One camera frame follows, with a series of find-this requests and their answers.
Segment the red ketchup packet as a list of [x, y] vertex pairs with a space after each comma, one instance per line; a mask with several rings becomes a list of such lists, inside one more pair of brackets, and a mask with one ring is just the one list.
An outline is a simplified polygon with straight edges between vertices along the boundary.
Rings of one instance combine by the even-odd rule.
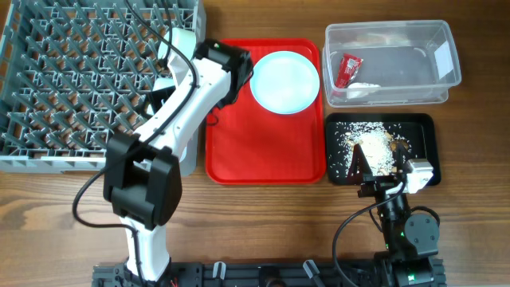
[[345, 53], [339, 65], [339, 72], [335, 81], [335, 87], [346, 88], [356, 77], [362, 64], [362, 58]]

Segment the light blue bowl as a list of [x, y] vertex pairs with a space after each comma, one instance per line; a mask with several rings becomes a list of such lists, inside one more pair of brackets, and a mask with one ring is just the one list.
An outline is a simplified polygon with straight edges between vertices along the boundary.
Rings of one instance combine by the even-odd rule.
[[175, 87], [174, 80], [172, 78], [157, 78], [155, 80], [154, 88], [152, 91], [159, 90], [161, 88]]

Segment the food scraps and rice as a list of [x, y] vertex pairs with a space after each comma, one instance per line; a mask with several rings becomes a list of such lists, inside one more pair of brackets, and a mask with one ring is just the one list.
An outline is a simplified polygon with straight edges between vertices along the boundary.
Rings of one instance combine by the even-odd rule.
[[335, 179], [347, 175], [358, 144], [374, 175], [389, 175], [397, 171], [393, 152], [402, 144], [409, 151], [410, 141], [398, 134], [400, 124], [383, 122], [336, 122], [332, 124], [332, 149], [328, 152], [328, 168]]

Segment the green bowl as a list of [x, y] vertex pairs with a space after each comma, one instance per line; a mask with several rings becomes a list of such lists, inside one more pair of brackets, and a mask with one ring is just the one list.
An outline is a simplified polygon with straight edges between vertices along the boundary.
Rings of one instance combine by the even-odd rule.
[[[192, 59], [197, 43], [194, 32], [186, 29], [172, 28], [171, 31], [164, 35], [164, 39], [170, 42], [187, 60]], [[167, 67], [168, 63], [173, 60], [182, 61], [182, 57], [161, 41], [157, 52], [158, 63], [162, 67]]]

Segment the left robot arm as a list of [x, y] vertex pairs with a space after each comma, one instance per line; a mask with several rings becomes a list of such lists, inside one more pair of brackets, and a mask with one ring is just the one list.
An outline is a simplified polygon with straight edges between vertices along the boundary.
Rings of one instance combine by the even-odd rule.
[[166, 224], [182, 196], [179, 160], [209, 112], [233, 104], [253, 73], [248, 50], [213, 39], [199, 43], [184, 65], [163, 106], [107, 144], [104, 198], [131, 237], [124, 279], [133, 285], [158, 286], [168, 274]]

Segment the white napkin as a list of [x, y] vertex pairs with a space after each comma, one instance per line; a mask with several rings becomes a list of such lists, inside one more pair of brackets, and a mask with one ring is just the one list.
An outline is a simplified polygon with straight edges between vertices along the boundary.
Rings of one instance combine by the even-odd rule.
[[347, 86], [347, 99], [351, 100], [368, 96], [373, 92], [377, 92], [379, 88], [380, 85], [377, 84], [361, 82], [352, 83]]

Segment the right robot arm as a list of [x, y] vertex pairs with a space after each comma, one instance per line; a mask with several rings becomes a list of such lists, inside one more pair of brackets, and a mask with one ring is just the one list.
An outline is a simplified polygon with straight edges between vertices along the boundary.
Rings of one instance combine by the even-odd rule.
[[397, 171], [375, 175], [359, 144], [353, 147], [347, 181], [359, 185], [358, 196], [375, 199], [386, 251], [376, 254], [384, 286], [445, 286], [443, 262], [437, 259], [440, 218], [426, 206], [411, 207], [407, 195], [424, 188], [434, 176], [427, 159], [411, 159], [403, 144], [394, 151]]

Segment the light blue plate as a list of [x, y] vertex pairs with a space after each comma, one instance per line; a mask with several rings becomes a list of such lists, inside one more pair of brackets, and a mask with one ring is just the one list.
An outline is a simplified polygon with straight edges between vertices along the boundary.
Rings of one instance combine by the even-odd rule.
[[320, 91], [316, 67], [296, 52], [277, 51], [265, 55], [253, 71], [249, 87], [254, 99], [262, 108], [276, 114], [304, 111]]

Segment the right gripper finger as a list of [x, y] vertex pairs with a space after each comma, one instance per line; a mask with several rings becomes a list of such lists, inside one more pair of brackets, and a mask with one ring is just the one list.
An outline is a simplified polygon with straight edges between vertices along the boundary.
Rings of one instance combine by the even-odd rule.
[[410, 158], [410, 154], [402, 142], [396, 143], [394, 157], [395, 157], [397, 172], [403, 173], [404, 164]]
[[348, 178], [365, 178], [372, 177], [373, 173], [367, 158], [363, 153], [363, 149], [359, 144], [353, 147], [351, 165], [347, 172]]

